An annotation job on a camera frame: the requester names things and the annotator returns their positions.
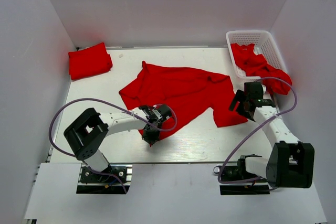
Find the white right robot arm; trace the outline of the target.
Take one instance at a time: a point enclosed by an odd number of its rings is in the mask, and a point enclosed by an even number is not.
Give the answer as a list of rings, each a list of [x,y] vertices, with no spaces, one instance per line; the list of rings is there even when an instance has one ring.
[[[257,176],[266,179],[271,187],[311,187],[314,148],[290,132],[273,101],[264,98],[261,83],[246,82],[244,89],[236,92],[229,108],[261,126],[272,146],[268,158],[256,154],[240,157],[237,175],[241,180],[247,182]]]

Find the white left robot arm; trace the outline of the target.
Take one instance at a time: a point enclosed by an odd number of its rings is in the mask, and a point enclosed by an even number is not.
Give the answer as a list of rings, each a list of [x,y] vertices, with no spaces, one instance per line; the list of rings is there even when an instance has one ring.
[[[91,168],[98,181],[104,182],[110,178],[111,167],[99,147],[107,136],[139,130],[142,139],[153,145],[160,140],[163,123],[174,117],[174,112],[165,104],[105,114],[88,108],[65,129],[64,137],[75,158]]]

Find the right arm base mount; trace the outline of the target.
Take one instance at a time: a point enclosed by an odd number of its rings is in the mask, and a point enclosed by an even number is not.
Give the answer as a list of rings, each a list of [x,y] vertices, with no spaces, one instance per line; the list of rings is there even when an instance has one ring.
[[[241,173],[238,165],[228,164],[221,174],[220,184],[221,196],[242,196],[242,195],[269,195],[271,189],[264,178],[255,180],[257,176],[249,173]]]

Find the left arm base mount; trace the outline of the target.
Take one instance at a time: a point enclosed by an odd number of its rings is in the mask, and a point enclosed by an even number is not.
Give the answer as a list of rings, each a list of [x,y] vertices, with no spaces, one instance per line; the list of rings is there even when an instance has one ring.
[[[111,174],[117,176],[124,186],[113,176],[95,174],[85,165],[81,166],[77,194],[125,195],[131,185],[132,165],[112,164]]]

